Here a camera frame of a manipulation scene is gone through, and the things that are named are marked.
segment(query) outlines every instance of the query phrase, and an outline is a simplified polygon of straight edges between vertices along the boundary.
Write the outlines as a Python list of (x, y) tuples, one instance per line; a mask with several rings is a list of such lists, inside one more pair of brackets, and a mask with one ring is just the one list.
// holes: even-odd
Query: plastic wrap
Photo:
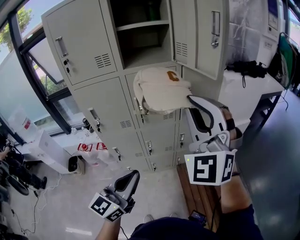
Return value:
[(262, 32), (262, 0), (229, 0), (229, 9), (226, 64), (256, 60)]

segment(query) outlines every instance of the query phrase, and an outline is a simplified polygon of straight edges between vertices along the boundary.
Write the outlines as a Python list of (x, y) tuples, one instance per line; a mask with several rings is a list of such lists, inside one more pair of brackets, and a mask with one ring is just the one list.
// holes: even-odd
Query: open locker door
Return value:
[(172, 60), (216, 80), (223, 74), (228, 0), (170, 0)]

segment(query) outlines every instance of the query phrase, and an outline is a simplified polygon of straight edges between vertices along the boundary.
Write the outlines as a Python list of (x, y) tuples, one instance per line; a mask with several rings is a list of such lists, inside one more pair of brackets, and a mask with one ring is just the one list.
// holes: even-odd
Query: person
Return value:
[[(226, 120), (232, 115), (222, 109)], [(230, 131), (230, 139), (236, 138), (236, 129)], [(240, 176), (232, 176), (230, 182), (221, 185), (221, 209), (219, 228), (216, 233), (205, 229), (200, 223), (178, 217), (164, 217), (153, 220), (147, 215), (148, 222), (138, 225), (130, 240), (262, 240), (258, 226), (254, 221), (254, 209), (250, 196)], [(121, 218), (114, 222), (105, 221), (96, 240), (117, 240)]]
[(23, 166), (23, 158), (21, 154), (17, 154), (14, 151), (10, 151), (9, 147), (5, 147), (0, 152), (0, 161), (5, 161), (9, 166), (9, 173), (18, 177), (24, 183), (32, 185), (35, 189), (45, 189), (47, 184), (47, 178), (40, 179), (34, 174), (31, 174)]

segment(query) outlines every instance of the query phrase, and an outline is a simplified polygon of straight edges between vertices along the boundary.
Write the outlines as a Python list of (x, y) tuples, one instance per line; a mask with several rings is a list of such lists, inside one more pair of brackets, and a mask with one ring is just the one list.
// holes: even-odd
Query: white marker cube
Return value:
[(190, 183), (218, 186), (230, 181), (235, 151), (184, 155)]
[(125, 214), (125, 211), (114, 202), (96, 193), (90, 202), (89, 209), (98, 214), (100, 217), (113, 222)]

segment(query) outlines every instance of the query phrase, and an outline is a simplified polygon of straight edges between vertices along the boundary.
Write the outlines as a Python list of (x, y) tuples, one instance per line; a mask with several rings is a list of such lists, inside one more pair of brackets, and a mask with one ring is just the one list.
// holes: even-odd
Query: trash can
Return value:
[(84, 175), (84, 162), (78, 156), (73, 156), (69, 159), (68, 170), (75, 175)]

